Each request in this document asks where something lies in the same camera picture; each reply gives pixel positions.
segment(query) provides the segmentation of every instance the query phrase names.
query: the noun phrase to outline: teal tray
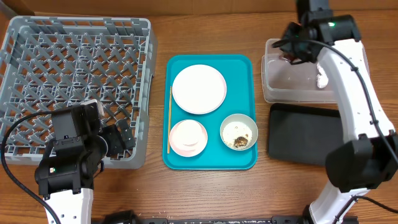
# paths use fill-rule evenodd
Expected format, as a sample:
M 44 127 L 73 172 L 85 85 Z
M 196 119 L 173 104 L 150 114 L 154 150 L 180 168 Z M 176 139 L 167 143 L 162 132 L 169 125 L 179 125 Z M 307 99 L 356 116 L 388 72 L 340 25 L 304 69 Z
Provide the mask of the teal tray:
M 206 148 L 194 157 L 179 156 L 172 149 L 170 149 L 170 154 L 167 154 L 170 86 L 173 85 L 174 78 L 184 68 L 198 64 L 209 65 L 224 76 L 227 86 L 225 100 L 217 110 L 203 115 L 187 113 L 172 100 L 171 128 L 182 120 L 193 119 L 206 128 L 208 142 Z M 255 165 L 257 143 L 248 150 L 235 151 L 228 148 L 220 137 L 221 123 L 231 114 L 246 114 L 256 121 L 252 65 L 247 57 L 243 55 L 175 56 L 167 64 L 164 95 L 163 161 L 169 168 L 176 170 L 245 170 Z

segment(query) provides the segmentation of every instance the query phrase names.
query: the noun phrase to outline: round plate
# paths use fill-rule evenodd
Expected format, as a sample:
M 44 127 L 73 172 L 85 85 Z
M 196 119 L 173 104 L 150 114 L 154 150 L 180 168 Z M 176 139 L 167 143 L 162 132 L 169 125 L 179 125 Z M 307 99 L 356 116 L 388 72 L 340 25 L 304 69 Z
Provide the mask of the round plate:
M 226 82 L 217 69 L 208 65 L 192 65 L 175 77 L 172 91 L 181 109 L 192 114 L 206 114 L 223 103 Z
M 183 156 L 183 157 L 196 156 L 199 153 L 201 153 L 207 145 L 207 138 L 208 138 L 207 131 L 206 131 L 205 127 L 201 123 L 198 122 L 198 124 L 200 124 L 203 135 L 200 136 L 199 141 L 196 144 L 194 144 L 192 146 L 183 145 L 181 142 L 176 142 L 176 136 L 175 136 L 176 129 L 178 128 L 178 126 L 180 125 L 181 122 L 183 122 L 183 121 L 180 121 L 176 125 L 174 125 L 174 127 L 170 131 L 170 137 L 169 137 L 170 147 L 179 156 Z

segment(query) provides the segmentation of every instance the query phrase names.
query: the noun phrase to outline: wooden stick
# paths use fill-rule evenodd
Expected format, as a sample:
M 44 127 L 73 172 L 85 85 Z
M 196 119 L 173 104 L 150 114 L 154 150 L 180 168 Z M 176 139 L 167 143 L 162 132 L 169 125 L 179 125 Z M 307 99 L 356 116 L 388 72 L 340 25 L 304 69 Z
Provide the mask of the wooden stick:
M 167 135 L 167 153 L 170 154 L 170 127 L 172 123 L 172 87 L 170 86 L 170 99 L 169 99 L 169 130 Z

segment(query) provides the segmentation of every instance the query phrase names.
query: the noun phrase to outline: dish rack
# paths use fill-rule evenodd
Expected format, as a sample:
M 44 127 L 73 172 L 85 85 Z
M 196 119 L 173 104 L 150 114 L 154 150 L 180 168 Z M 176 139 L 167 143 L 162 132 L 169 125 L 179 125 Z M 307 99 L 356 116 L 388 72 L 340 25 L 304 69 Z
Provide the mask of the dish rack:
M 0 51 L 0 139 L 23 116 L 96 99 L 104 104 L 101 125 L 126 119 L 136 139 L 133 150 L 105 157 L 105 166 L 140 168 L 156 50 L 147 19 L 13 18 Z M 7 141 L 6 159 L 37 165 L 52 138 L 50 115 L 24 121 Z

